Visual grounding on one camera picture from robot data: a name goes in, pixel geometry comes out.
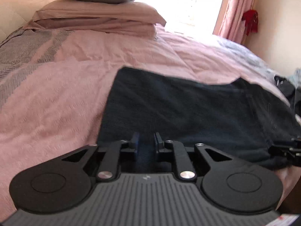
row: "red object on wall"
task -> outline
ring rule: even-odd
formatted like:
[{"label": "red object on wall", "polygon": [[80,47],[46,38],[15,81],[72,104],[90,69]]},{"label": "red object on wall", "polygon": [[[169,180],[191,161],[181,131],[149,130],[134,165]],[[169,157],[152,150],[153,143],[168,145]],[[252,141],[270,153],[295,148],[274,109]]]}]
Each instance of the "red object on wall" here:
[{"label": "red object on wall", "polygon": [[256,10],[246,11],[241,20],[246,21],[246,35],[249,35],[250,32],[258,32],[258,13]]}]

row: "bed sheet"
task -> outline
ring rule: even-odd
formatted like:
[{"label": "bed sheet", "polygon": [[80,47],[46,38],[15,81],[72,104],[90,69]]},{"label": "bed sheet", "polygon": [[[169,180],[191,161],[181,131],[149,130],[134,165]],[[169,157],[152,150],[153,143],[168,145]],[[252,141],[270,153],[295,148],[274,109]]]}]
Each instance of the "bed sheet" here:
[{"label": "bed sheet", "polygon": [[[210,37],[157,39],[91,30],[18,30],[0,44],[0,221],[15,208],[8,186],[20,171],[95,143],[114,77],[123,66],[206,84],[239,77],[287,103],[273,71],[250,51]],[[301,168],[276,171],[283,200]]]}]

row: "window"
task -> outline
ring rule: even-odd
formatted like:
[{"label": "window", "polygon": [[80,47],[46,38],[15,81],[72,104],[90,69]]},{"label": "window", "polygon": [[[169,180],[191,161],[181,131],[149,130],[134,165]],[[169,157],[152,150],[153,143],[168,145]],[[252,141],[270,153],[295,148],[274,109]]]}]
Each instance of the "window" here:
[{"label": "window", "polygon": [[137,0],[153,6],[167,21],[166,30],[194,38],[213,33],[222,0]]}]

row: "black circular pad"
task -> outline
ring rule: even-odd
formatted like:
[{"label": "black circular pad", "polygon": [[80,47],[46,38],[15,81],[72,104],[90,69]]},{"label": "black circular pad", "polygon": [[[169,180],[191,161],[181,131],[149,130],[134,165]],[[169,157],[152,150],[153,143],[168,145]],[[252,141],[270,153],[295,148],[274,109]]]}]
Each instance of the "black circular pad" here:
[{"label": "black circular pad", "polygon": [[55,213],[79,204],[89,193],[89,176],[76,162],[48,161],[17,174],[9,192],[16,208]]},{"label": "black circular pad", "polygon": [[66,178],[57,173],[43,173],[31,181],[34,190],[42,193],[53,193],[64,187]]},{"label": "black circular pad", "polygon": [[236,214],[275,209],[283,189],[273,172],[251,163],[211,169],[201,186],[210,200]]},{"label": "black circular pad", "polygon": [[227,178],[228,186],[237,192],[251,193],[260,189],[262,182],[259,177],[251,173],[234,173]]}]

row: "curtain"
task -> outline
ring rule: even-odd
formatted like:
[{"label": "curtain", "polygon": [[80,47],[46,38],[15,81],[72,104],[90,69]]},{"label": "curtain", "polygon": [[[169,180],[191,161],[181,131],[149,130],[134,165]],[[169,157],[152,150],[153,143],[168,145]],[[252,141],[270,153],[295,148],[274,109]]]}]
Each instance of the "curtain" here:
[{"label": "curtain", "polygon": [[254,0],[229,0],[218,35],[241,43],[245,31],[243,13],[250,10]]}]

